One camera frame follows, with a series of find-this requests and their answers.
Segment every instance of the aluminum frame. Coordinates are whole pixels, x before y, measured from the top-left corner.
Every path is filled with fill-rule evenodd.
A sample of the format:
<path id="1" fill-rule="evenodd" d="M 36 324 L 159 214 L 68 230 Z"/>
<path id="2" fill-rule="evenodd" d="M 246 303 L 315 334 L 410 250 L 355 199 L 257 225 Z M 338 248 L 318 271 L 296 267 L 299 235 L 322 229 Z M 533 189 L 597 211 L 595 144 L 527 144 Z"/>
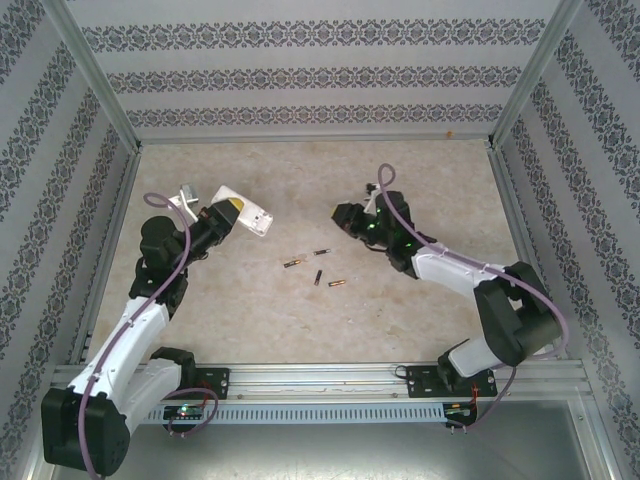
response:
<path id="1" fill-rule="evenodd" d="M 410 405 L 464 401 L 458 398 L 409 398 L 406 382 L 395 376 L 399 365 L 419 363 L 360 364 L 201 364 L 199 367 L 225 367 L 231 370 L 229 394 L 224 405 L 300 405 L 361 404 Z M 83 369 L 80 365 L 56 367 L 51 386 L 66 387 Z M 511 372 L 495 371 L 498 389 L 504 387 Z M 491 398 L 478 399 L 488 403 Z M 581 360 L 523 362 L 505 402 L 555 400 L 567 402 L 577 438 L 589 473 L 594 479 L 618 480 L 620 471 L 593 398 L 591 385 Z M 179 401 L 165 401 L 175 405 Z M 44 462 L 39 435 L 35 435 L 23 480 L 51 479 L 55 467 Z"/>
<path id="2" fill-rule="evenodd" d="M 582 0 L 560 0 L 553 17 L 549 20 L 536 49 L 534 50 L 527 66 L 518 79 L 509 100 L 502 109 L 500 118 L 490 135 L 493 142 L 501 145 L 509 135 L 511 127 L 515 123 L 522 107 L 529 99 L 529 95 L 540 81 L 540 76 L 546 68 L 553 52 L 558 47 L 567 28 L 573 21 Z"/>

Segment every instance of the enclosure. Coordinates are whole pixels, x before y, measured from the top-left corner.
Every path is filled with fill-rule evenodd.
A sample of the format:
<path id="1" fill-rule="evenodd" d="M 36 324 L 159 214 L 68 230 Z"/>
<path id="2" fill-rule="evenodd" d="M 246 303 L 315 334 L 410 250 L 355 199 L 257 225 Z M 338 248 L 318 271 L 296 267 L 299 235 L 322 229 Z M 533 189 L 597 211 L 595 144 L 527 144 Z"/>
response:
<path id="1" fill-rule="evenodd" d="M 164 401 L 113 478 L 640 478 L 639 6 L 3 1 L 0 478 L 88 478 L 44 462 L 42 398 L 120 320 L 143 223 L 178 223 L 142 196 L 187 183 L 273 225 L 189 267 L 145 355 L 228 368 L 217 422 L 164 436 Z M 570 326 L 467 435 L 395 373 L 481 334 L 475 302 L 331 218 L 385 162 L 418 230 L 531 264 Z"/>

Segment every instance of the wall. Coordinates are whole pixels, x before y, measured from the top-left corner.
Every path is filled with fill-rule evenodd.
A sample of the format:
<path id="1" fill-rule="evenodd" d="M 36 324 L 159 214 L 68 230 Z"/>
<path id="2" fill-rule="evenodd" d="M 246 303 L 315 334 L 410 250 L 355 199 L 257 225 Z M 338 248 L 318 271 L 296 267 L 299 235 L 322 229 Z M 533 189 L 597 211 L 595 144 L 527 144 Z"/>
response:
<path id="1" fill-rule="evenodd" d="M 0 479 L 65 363 L 129 162 L 42 6 L 0 2 Z"/>
<path id="2" fill-rule="evenodd" d="M 503 146 L 623 478 L 640 477 L 640 2 L 586 1 Z"/>
<path id="3" fill-rule="evenodd" d="M 486 136 L 558 0 L 68 3 L 143 140 Z"/>

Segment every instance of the black mounting plate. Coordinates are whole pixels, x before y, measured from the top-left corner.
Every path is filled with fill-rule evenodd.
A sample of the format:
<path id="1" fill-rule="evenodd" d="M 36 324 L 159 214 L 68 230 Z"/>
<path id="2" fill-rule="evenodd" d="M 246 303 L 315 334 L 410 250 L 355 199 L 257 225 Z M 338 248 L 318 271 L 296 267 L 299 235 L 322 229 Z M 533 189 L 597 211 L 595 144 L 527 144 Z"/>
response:
<path id="1" fill-rule="evenodd" d="M 409 398 L 471 397 L 474 384 L 478 388 L 478 397 L 495 397 L 498 394 L 495 377 L 491 370 L 477 373 L 452 392 L 440 379 L 437 365 L 412 365 L 404 368 L 407 372 Z"/>
<path id="2" fill-rule="evenodd" d="M 229 375 L 231 370 L 228 368 L 196 368 L 196 379 L 194 382 L 195 387 L 210 388 L 219 400 L 226 400 L 227 393 L 229 392 Z M 203 400 L 204 394 L 202 393 L 189 393 L 186 395 L 180 395 L 172 397 L 172 400 Z"/>
<path id="3" fill-rule="evenodd" d="M 210 388 L 218 395 L 219 400 L 226 400 L 229 392 L 229 375 L 231 370 L 228 368 L 201 368 L 196 369 L 196 387 Z M 185 402 L 195 403 L 204 399 L 204 394 L 193 393 L 180 395 L 178 397 L 172 397 L 172 400 L 184 400 Z M 163 419 L 168 421 L 172 417 L 175 417 L 180 407 L 174 407 L 167 405 L 163 409 Z M 202 409 L 196 407 L 192 415 L 181 417 L 183 420 L 204 420 Z M 180 425 L 176 424 L 173 430 L 177 433 L 187 432 L 191 430 L 195 425 Z"/>

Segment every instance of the black motor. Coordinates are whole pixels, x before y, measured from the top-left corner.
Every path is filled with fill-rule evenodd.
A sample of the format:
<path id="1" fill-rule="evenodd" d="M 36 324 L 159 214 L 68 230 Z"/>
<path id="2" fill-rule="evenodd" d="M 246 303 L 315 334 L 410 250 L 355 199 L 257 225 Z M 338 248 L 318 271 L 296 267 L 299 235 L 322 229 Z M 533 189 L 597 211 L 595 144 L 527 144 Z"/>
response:
<path id="1" fill-rule="evenodd" d="M 367 193 L 370 195 L 374 189 L 373 185 L 367 185 Z M 387 193 L 400 216 L 413 228 L 409 205 L 402 193 Z M 376 197 L 375 203 L 375 215 L 366 213 L 364 207 L 358 203 L 341 203 L 333 212 L 333 221 L 353 238 L 362 240 L 369 250 L 385 252 L 396 270 L 417 278 L 411 257 L 422 247 L 421 243 L 391 213 L 382 195 Z M 422 233 L 419 235 L 429 243 L 436 242 L 435 238 Z"/>
<path id="2" fill-rule="evenodd" d="M 173 317 L 180 306 L 188 286 L 187 268 L 207 257 L 207 250 L 219 245 L 231 232 L 240 210 L 231 200 L 222 200 L 198 213 L 198 220 L 189 227 L 191 247 L 185 267 L 168 288 L 156 299 L 167 306 Z M 147 220 L 141 229 L 140 252 L 136 263 L 136 278 L 129 297 L 151 297 L 174 272 L 184 254 L 185 234 L 178 230 L 169 217 L 156 216 Z"/>

